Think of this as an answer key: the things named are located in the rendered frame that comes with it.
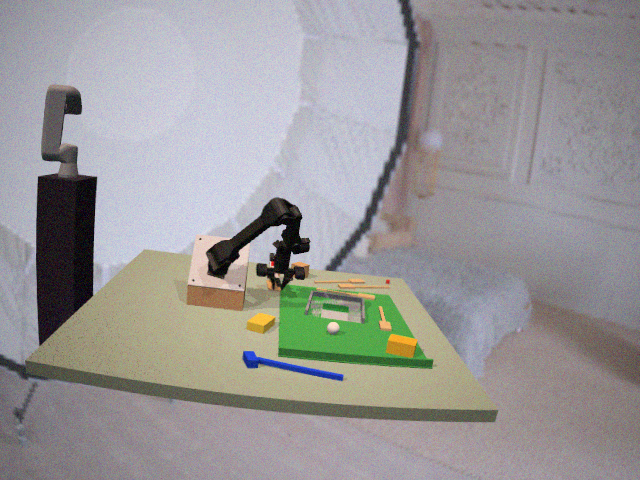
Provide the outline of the blue putter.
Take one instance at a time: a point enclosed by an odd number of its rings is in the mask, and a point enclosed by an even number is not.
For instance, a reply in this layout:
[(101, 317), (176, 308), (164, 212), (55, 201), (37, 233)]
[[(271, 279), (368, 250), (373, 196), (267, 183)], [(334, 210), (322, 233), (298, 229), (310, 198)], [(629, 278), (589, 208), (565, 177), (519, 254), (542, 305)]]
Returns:
[(305, 368), (305, 367), (301, 367), (301, 366), (297, 366), (297, 365), (292, 365), (292, 364), (288, 364), (288, 363), (273, 361), (273, 360), (264, 359), (264, 358), (260, 358), (260, 357), (257, 358), (257, 356), (254, 353), (254, 351), (243, 351), (242, 359), (243, 359), (247, 369), (258, 368), (258, 364), (260, 363), (260, 364), (264, 364), (264, 365), (268, 365), (268, 366), (273, 366), (273, 367), (277, 367), (277, 368), (282, 368), (282, 369), (287, 369), (287, 370), (291, 370), (291, 371), (301, 372), (301, 373), (304, 373), (304, 374), (309, 374), (309, 375), (314, 375), (314, 376), (318, 376), (318, 377), (328, 378), (328, 379), (332, 379), (332, 380), (336, 380), (336, 381), (342, 381), (343, 380), (343, 375), (342, 374), (337, 374), (337, 373), (334, 373), (334, 372), (329, 372), (329, 371), (324, 371), (324, 370), (315, 370), (315, 369)]

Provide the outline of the white golf ball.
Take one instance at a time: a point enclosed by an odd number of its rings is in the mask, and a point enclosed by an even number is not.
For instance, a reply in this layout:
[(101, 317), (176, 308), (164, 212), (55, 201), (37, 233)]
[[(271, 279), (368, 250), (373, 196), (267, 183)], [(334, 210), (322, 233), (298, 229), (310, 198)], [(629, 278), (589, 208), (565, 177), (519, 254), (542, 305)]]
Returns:
[(327, 331), (331, 335), (336, 335), (340, 330), (339, 325), (336, 322), (331, 322), (327, 326)]

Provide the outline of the green flat mat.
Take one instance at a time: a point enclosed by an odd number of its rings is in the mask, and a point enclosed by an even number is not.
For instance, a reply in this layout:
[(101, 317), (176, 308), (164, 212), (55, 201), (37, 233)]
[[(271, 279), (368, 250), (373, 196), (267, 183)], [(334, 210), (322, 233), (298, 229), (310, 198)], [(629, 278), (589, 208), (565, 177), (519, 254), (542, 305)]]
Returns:
[[(314, 287), (286, 285), (280, 292), (279, 302), (279, 347), (330, 351), (340, 353), (360, 353), (379, 356), (400, 356), (386, 352), (387, 341), (391, 334), (414, 338), (406, 322), (391, 297), (387, 294), (369, 294), (342, 290), (333, 290), (351, 294), (374, 295), (374, 300), (365, 299), (364, 324), (360, 323), (362, 311), (351, 310), (355, 314), (355, 322), (323, 318), (319, 314), (313, 316), (313, 310), (305, 314), (310, 293), (317, 291)], [(385, 321), (391, 323), (392, 331), (380, 330), (382, 322), (379, 306), (382, 306)], [(356, 323), (357, 314), (357, 323)], [(311, 316), (310, 316), (311, 315)], [(327, 331), (327, 326), (336, 322), (340, 330), (336, 335)], [(404, 357), (404, 356), (400, 356)]]

